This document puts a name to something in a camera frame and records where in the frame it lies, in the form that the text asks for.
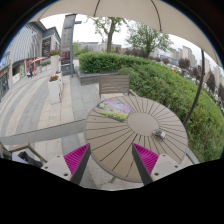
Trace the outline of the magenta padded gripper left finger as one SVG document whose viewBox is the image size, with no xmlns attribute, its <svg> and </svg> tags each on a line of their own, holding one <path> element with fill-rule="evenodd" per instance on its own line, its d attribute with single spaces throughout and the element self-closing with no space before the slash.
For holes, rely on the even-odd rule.
<svg viewBox="0 0 224 224">
<path fill-rule="evenodd" d="M 90 144 L 85 144 L 65 156 L 57 154 L 42 169 L 79 185 L 90 154 Z"/>
</svg>

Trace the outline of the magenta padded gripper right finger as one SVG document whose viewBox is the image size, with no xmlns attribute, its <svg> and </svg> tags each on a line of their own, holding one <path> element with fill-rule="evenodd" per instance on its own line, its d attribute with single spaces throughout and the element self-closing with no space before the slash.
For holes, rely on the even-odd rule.
<svg viewBox="0 0 224 224">
<path fill-rule="evenodd" d="M 144 185 L 181 169 L 181 166 L 167 154 L 158 155 L 137 144 L 132 145 L 132 155 Z"/>
</svg>

